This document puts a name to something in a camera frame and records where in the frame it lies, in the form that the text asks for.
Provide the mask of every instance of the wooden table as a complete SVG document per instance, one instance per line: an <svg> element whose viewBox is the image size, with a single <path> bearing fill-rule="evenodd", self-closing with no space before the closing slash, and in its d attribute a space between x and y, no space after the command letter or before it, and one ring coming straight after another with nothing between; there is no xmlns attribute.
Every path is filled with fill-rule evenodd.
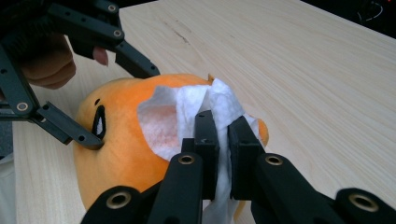
<svg viewBox="0 0 396 224"><path fill-rule="evenodd" d="M334 197L366 189L396 207L396 40L297 0L160 0L121 11L126 39L167 73L228 83L269 128L268 152L287 157ZM35 88L75 116L79 102L128 77L75 57L57 91ZM79 223L72 147L34 124L14 123L19 223ZM252 223L245 211L238 223Z"/></svg>

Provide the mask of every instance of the black eye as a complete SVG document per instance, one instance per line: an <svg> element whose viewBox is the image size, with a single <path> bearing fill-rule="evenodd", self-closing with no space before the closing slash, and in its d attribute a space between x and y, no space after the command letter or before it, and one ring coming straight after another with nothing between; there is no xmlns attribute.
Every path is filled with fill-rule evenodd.
<svg viewBox="0 0 396 224"><path fill-rule="evenodd" d="M96 109L95 119L93 120L92 133L98 138L103 139L106 134L105 107L99 105Z"/></svg>

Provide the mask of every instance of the orange plush toy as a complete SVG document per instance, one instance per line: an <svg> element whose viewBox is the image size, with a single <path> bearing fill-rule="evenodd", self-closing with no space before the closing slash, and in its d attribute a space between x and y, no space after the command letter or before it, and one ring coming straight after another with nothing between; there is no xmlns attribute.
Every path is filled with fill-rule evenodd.
<svg viewBox="0 0 396 224"><path fill-rule="evenodd" d="M223 133L218 124L224 118L233 121L244 115L237 101L228 102L236 105L231 115L228 112L220 114L227 109L215 107L233 97L228 87L217 79L205 80L186 74L148 79L122 78L93 91L81 103L77 122L102 138L104 145L99 150L74 145L78 187L85 208L89 209L99 195L110 188L127 186L143 192L160 182L170 158L180 151L180 140L190 136L189 125L193 125L190 119L197 112L213 109L214 117L218 116L215 123L221 137ZM251 120L258 138L266 145L268 132L265 124L259 119ZM221 147L227 146L222 146L220 141L219 162L228 162L227 148ZM221 169L220 166L219 171L224 174L230 172ZM227 188L221 195L218 192L222 189L217 189L216 199L208 203L205 210L210 210L210 204L216 201L229 201ZM235 208L231 209L231 214L214 211L208 212L207 216L204 210L203 222L229 222Z"/></svg>

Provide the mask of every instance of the human hand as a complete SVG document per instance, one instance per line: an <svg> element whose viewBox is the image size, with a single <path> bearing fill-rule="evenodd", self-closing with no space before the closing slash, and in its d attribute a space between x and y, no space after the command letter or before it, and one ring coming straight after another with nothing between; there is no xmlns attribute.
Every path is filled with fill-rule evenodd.
<svg viewBox="0 0 396 224"><path fill-rule="evenodd" d="M63 35L51 35L46 43L42 48L40 46L40 52L33 59L20 62L19 66L29 83L55 90L64 86L75 75L76 65ZM108 64L105 49L95 47L92 56L100 64ZM1 100L4 100L4 95L0 90Z"/></svg>

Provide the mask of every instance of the plush toy face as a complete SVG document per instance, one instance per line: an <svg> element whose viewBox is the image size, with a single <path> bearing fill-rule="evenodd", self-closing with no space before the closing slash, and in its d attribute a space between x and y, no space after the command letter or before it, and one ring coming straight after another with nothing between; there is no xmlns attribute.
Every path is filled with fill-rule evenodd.
<svg viewBox="0 0 396 224"><path fill-rule="evenodd" d="M163 179L168 161L149 148L137 118L137 107L157 86L210 85L193 75L124 78L92 92L80 105L77 122L103 139L99 150L74 145L78 187L88 209L105 190L123 185L144 191Z"/></svg>

